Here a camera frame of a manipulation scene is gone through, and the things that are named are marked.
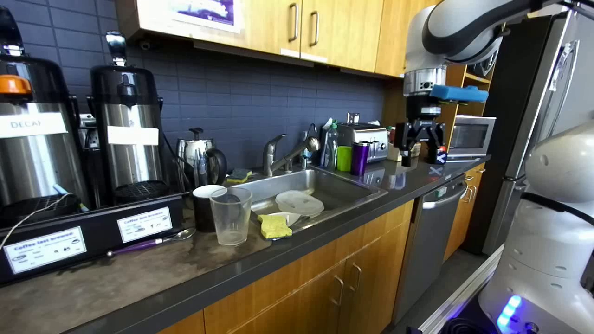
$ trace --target label on dispenser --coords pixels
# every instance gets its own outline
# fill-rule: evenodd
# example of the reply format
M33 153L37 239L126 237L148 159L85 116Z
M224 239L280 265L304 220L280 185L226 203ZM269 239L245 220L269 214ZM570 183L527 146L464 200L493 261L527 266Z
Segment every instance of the label on dispenser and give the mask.
M159 144L158 127L107 125L109 144Z
M33 114L2 114L0 116L0 138L2 136L28 136L67 133L61 112L33 112Z
M13 274L87 252L81 227L59 229L3 246Z
M119 233L124 242L141 239L172 227L169 207L145 211L139 214L117 218Z

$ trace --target dark blue tile backsplash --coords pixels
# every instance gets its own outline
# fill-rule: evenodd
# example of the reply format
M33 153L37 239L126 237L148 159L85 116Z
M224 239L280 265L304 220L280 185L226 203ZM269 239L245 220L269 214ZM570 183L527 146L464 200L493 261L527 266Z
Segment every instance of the dark blue tile backsplash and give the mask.
M20 27L26 49L61 64L72 94L91 90L89 68L109 60L104 31L117 29L113 0L2 0ZM286 138L280 153L295 142L299 129L347 110L364 120L380 118L380 79L349 73L315 73L293 66L239 55L154 46L128 51L133 66L156 75L163 98L163 131L174 144L200 125L226 153L230 166L260 164L263 142L276 133Z

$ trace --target white robot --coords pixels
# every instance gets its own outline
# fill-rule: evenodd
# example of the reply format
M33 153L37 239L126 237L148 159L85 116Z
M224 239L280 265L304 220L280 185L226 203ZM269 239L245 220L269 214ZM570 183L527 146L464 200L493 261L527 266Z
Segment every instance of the white robot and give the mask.
M416 112L438 114L430 90L445 62L477 62L497 51L505 21L555 0L443 0L416 14L408 31L404 96ZM590 0L566 1L577 12ZM531 192L519 201L499 265L480 290L499 331L594 334L594 296L579 283L594 248L594 122L540 142L527 159Z

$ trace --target sink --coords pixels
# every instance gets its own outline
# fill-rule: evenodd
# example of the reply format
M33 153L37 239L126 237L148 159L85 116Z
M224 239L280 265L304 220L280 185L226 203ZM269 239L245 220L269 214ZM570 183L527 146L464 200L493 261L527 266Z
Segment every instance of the sink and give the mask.
M274 196L284 190L304 190L321 200L325 205L321 214L312 218L300 216L291 226L293 231L306 229L330 216L336 216L386 194L386 190L382 188L362 185L354 179L323 168L306 168L299 172L261 177L235 187L245 187L252 192L252 211L256 214L280 211Z

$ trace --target faucet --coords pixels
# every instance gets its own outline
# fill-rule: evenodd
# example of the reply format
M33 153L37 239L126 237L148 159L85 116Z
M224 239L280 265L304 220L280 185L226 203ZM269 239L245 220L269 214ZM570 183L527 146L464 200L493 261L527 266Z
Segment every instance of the faucet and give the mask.
M308 135L306 138L302 138L286 157L274 161L274 151L276 151L276 144L284 135L276 135L274 138L271 138L269 142L265 142L263 148L263 172L265 175L273 175L276 168L280 168L282 164L286 168L289 168L289 161L299 155L304 148L315 151L319 149L319 140L313 135Z

